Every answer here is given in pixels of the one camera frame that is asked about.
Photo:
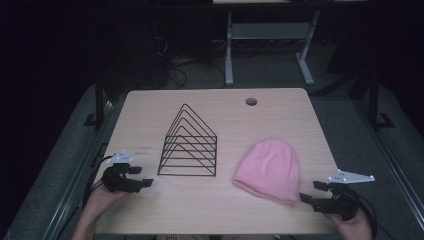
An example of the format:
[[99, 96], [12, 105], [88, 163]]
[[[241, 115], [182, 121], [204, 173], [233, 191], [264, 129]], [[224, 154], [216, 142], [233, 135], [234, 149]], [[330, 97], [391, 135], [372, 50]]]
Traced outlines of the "grey aluminium rail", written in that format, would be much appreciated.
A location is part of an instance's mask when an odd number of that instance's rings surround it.
[[367, 131], [370, 133], [370, 135], [376, 142], [378, 149], [384, 156], [390, 174], [398, 185], [398, 188], [408, 207], [410, 208], [414, 218], [416, 219], [418, 225], [424, 232], [424, 202], [419, 198], [417, 192], [410, 183], [405, 172], [399, 165], [397, 157], [390, 149], [387, 141], [382, 135], [381, 128], [374, 127], [371, 121], [368, 119], [368, 111], [365, 105], [360, 101], [355, 101], [354, 106], [357, 109], [357, 112], [361, 119], [365, 122]]
[[52, 205], [41, 240], [69, 240], [81, 215], [93, 165], [104, 154], [115, 123], [110, 101], [103, 107], [105, 118], [99, 127], [95, 110], [91, 100], [77, 105], [48, 159], [45, 197]]

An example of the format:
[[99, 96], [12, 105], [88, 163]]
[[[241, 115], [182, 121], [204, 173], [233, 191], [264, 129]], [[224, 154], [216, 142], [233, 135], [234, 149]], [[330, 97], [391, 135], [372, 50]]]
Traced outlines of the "person's left hand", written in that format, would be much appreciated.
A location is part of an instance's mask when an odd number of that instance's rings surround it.
[[99, 180], [94, 184], [90, 192], [83, 213], [92, 219], [98, 218], [107, 212], [115, 203], [128, 195], [128, 192], [110, 192], [104, 183]]

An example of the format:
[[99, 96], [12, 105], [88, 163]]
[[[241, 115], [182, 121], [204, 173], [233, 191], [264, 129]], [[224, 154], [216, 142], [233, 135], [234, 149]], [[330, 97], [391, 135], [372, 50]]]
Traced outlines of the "person's right hand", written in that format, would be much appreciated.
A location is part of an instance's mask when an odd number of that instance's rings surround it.
[[336, 214], [325, 214], [325, 217], [336, 227], [344, 240], [372, 240], [371, 225], [361, 209], [357, 209], [356, 216], [348, 221]]

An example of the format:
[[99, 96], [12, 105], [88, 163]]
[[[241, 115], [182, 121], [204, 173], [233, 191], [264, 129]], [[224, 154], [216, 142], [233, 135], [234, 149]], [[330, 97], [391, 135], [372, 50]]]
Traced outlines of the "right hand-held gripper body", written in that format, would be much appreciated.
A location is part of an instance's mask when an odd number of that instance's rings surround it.
[[344, 221], [354, 218], [357, 209], [360, 208], [368, 217], [375, 220], [375, 210], [369, 210], [361, 201], [361, 196], [350, 187], [351, 184], [374, 181], [373, 175], [362, 175], [338, 169], [325, 182], [328, 184], [329, 190], [324, 192], [330, 192], [332, 196], [330, 198], [313, 198], [312, 208], [315, 212], [338, 214]]

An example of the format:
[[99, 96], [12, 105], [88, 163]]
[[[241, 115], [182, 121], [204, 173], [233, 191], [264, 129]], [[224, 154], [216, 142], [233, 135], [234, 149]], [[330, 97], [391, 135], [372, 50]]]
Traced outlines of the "white metal table frame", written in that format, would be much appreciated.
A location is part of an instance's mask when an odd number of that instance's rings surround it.
[[306, 62], [306, 57], [316, 30], [320, 11], [315, 11], [309, 22], [295, 23], [234, 23], [232, 13], [227, 14], [225, 84], [234, 84], [232, 66], [233, 40], [303, 40], [303, 49], [296, 54], [296, 60], [303, 79], [312, 86], [314, 79]]

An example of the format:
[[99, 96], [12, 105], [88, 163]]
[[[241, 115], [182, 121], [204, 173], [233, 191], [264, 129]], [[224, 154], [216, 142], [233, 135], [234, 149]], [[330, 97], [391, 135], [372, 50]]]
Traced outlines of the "pink knit beanie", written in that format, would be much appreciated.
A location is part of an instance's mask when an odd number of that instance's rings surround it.
[[261, 198], [297, 203], [300, 174], [296, 153], [282, 139], [258, 142], [241, 161], [232, 182]]

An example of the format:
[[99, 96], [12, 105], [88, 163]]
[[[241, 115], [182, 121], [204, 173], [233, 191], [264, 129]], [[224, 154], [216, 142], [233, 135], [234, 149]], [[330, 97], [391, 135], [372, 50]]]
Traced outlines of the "black metal stand post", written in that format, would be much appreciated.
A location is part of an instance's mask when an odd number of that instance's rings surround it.
[[104, 120], [104, 104], [103, 104], [103, 84], [101, 77], [98, 76], [94, 84], [95, 90], [95, 112], [90, 113], [84, 122], [84, 126], [91, 126], [95, 129], [99, 129]]
[[386, 113], [378, 111], [379, 102], [379, 79], [378, 75], [373, 72], [369, 81], [369, 97], [368, 97], [368, 121], [375, 131], [381, 128], [394, 128], [394, 124]]

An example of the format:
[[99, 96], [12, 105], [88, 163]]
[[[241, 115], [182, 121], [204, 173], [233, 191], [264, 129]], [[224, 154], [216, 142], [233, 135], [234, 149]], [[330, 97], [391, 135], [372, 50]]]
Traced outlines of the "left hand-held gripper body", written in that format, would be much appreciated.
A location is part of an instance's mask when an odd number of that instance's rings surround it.
[[101, 180], [110, 192], [134, 193], [141, 190], [141, 181], [127, 177], [129, 168], [134, 166], [131, 165], [133, 158], [125, 150], [108, 156], [105, 160], [110, 166], [104, 170]]

